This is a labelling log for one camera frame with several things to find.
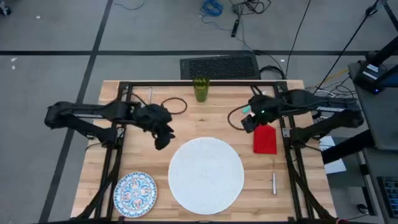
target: floor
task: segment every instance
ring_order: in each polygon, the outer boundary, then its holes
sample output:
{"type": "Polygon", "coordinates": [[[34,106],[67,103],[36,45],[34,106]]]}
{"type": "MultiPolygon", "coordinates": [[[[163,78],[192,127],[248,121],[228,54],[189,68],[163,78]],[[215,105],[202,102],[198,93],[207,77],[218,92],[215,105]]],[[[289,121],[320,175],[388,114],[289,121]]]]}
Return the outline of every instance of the floor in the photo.
{"type": "MultiPolygon", "coordinates": [[[[70,215],[87,140],[74,134],[70,147],[63,145],[66,130],[51,131],[43,124],[47,106],[56,101],[96,103],[103,80],[178,80],[181,58],[243,49],[228,31],[202,23],[202,0],[144,0],[136,11],[113,5],[136,7],[141,1],[6,0],[13,13],[0,17],[0,94],[5,96],[0,108],[4,127],[0,135],[1,223],[39,220],[62,149],[68,154],[63,157],[65,168],[49,220],[65,220],[70,215]]],[[[304,80],[306,86],[320,82],[373,2],[312,1],[290,58],[288,78],[304,80]]],[[[204,20],[231,27],[236,16],[228,0],[220,3],[223,14],[204,20]]],[[[247,44],[268,50],[285,69],[307,3],[273,1],[265,13],[246,16],[247,44]]],[[[389,6],[398,14],[397,1],[389,1],[389,6]]],[[[365,22],[332,73],[363,59],[364,51],[380,49],[396,35],[386,11],[379,10],[365,22]]],[[[267,56],[257,56],[257,60],[261,67],[275,63],[267,56]]],[[[398,57],[390,58],[389,63],[394,62],[398,63],[398,57]]],[[[262,79],[276,78],[262,74],[262,79]]],[[[353,88],[350,81],[346,86],[353,88]]],[[[348,137],[361,129],[339,129],[333,135],[348,137]]],[[[339,217],[358,215],[345,209],[352,208],[354,202],[344,200],[353,194],[334,188],[332,194],[339,217]]]]}

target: metal bracket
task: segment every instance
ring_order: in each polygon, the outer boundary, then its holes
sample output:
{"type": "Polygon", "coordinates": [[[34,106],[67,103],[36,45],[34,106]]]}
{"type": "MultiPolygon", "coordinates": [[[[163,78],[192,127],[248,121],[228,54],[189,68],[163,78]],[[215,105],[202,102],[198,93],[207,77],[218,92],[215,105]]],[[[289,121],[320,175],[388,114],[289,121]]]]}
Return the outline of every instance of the metal bracket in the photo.
{"type": "Polygon", "coordinates": [[[282,128],[282,135],[285,138],[290,138],[290,128],[282,128]]]}

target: wooden tabletop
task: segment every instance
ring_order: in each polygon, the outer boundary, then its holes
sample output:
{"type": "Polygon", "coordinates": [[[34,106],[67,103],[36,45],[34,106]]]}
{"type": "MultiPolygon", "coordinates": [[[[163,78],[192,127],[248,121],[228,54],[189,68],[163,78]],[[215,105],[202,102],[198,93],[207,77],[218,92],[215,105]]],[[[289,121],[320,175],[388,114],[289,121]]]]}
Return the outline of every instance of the wooden tabletop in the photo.
{"type": "MultiPolygon", "coordinates": [[[[115,99],[118,85],[119,81],[104,81],[99,103],[106,104],[115,99]]],[[[289,80],[287,86],[290,90],[304,88],[300,80],[289,80]]],[[[272,87],[259,85],[259,88],[267,95],[274,96],[272,87]]],[[[237,131],[227,123],[227,114],[234,108],[246,104],[252,97],[252,91],[248,86],[210,86],[208,99],[204,103],[196,101],[191,86],[134,87],[134,93],[147,103],[151,98],[151,103],[160,104],[170,97],[180,97],[188,103],[185,113],[173,115],[170,126],[174,129],[176,138],[161,151],[155,149],[150,133],[143,133],[134,126],[127,126],[119,178],[134,171],[146,172],[154,178],[158,188],[158,197],[153,209],[135,220],[286,221],[287,217],[295,216],[279,122],[274,121],[270,124],[277,129],[276,155],[253,153],[253,133],[237,131]],[[184,209],[174,199],[167,182],[169,163],[176,150],[185,142],[204,136],[218,138],[231,145],[239,154],[244,167],[245,180],[239,197],[228,209],[215,215],[197,215],[184,209]],[[272,194],[273,172],[276,173],[277,195],[272,194]]],[[[184,105],[176,100],[166,103],[165,107],[170,112],[178,112],[184,105]]],[[[237,111],[232,115],[231,121],[241,126],[239,121],[243,117],[242,111],[237,111]]],[[[312,124],[311,114],[295,116],[295,122],[298,127],[309,126],[312,124]]],[[[110,122],[102,120],[95,121],[95,124],[102,127],[111,125],[110,122]]],[[[310,141],[308,145],[318,147],[316,141],[310,141]]],[[[106,149],[101,146],[93,146],[87,150],[72,217],[81,213],[97,192],[105,152],[106,149]]],[[[302,149],[302,155],[310,190],[330,214],[335,216],[321,154],[305,148],[302,149]]],[[[303,215],[306,216],[305,203],[300,190],[299,194],[303,215]]],[[[109,191],[104,197],[106,203],[103,205],[103,216],[108,197],[109,191]]],[[[114,209],[113,219],[116,220],[118,216],[119,212],[114,209]]]]}

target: green glass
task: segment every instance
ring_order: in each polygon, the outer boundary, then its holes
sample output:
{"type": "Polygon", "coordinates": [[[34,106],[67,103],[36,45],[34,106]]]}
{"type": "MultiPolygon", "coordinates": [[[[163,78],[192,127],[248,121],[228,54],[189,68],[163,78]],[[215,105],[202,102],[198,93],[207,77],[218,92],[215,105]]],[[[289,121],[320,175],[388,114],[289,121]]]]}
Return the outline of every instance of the green glass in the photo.
{"type": "Polygon", "coordinates": [[[195,92],[195,96],[198,102],[206,101],[208,90],[209,86],[193,86],[193,91],[195,92]]]}

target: black metal frame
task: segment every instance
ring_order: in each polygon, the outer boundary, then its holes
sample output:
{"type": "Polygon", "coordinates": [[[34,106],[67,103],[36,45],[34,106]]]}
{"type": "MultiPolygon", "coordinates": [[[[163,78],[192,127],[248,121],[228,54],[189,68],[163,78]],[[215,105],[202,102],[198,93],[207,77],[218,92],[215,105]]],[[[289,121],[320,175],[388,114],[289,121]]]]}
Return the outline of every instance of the black metal frame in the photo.
{"type": "MultiPolygon", "coordinates": [[[[131,96],[132,96],[132,91],[134,86],[190,86],[192,85],[191,81],[164,81],[164,82],[120,82],[119,83],[119,88],[118,88],[118,94],[116,97],[116,101],[121,101],[123,96],[126,94],[126,101],[130,101],[131,96]]],[[[283,81],[275,81],[275,82],[269,82],[269,81],[213,81],[211,83],[212,86],[251,86],[251,85],[257,85],[257,86],[271,86],[274,89],[274,94],[277,96],[279,94],[279,91],[285,91],[287,90],[287,84],[286,82],[283,81]]],[[[282,128],[286,128],[285,121],[284,119],[280,119],[280,130],[282,131],[282,128]]],[[[293,128],[295,127],[294,119],[292,116],[289,116],[289,123],[290,127],[293,128]]],[[[111,128],[113,131],[117,131],[116,123],[112,123],[111,128]]],[[[120,162],[121,162],[121,155],[123,152],[123,142],[124,142],[124,135],[121,137],[121,147],[118,149],[114,149],[114,147],[108,147],[106,149],[106,155],[104,158],[104,166],[103,166],[103,171],[101,175],[101,185],[99,187],[99,190],[97,194],[93,197],[92,201],[89,203],[89,205],[85,208],[85,210],[77,217],[72,218],[71,220],[66,220],[66,221],[60,221],[60,222],[54,222],[54,223],[114,223],[111,222],[112,218],[112,212],[113,212],[113,197],[112,193],[113,190],[118,182],[118,177],[119,177],[119,170],[120,170],[120,162]],[[111,155],[113,150],[116,150],[116,158],[115,158],[115,163],[113,165],[113,168],[111,172],[109,172],[109,167],[110,167],[110,162],[111,162],[111,155]],[[110,189],[110,196],[108,200],[108,206],[107,206],[107,211],[106,211],[106,216],[101,217],[101,212],[102,212],[102,205],[103,205],[103,195],[106,192],[106,190],[109,188],[109,185],[111,185],[110,189]],[[91,213],[94,211],[94,218],[89,218],[91,213]]],[[[293,203],[294,203],[294,209],[295,209],[295,214],[298,219],[303,218],[301,207],[300,207],[300,200],[299,200],[299,195],[297,191],[297,184],[295,179],[293,178],[293,173],[296,172],[293,162],[292,162],[292,156],[290,155],[290,138],[288,137],[283,137],[283,142],[284,142],[284,149],[285,149],[285,158],[286,158],[286,163],[287,163],[287,169],[289,173],[289,180],[290,180],[290,187],[292,190],[292,198],[293,198],[293,203]]],[[[296,156],[297,156],[297,165],[298,169],[300,172],[300,176],[303,179],[304,184],[307,186],[307,178],[305,176],[305,169],[303,165],[303,160],[302,160],[302,155],[300,152],[300,149],[295,149],[296,156]]],[[[309,218],[314,218],[313,217],[313,210],[312,206],[307,198],[305,198],[305,203],[308,211],[308,217],[309,218]]],[[[196,222],[142,222],[145,224],[148,223],[178,223],[178,224],[183,224],[183,223],[196,223],[196,222]]],[[[223,222],[225,223],[245,223],[245,222],[223,222]]],[[[266,223],[288,223],[286,222],[266,222],[266,223]]]]}

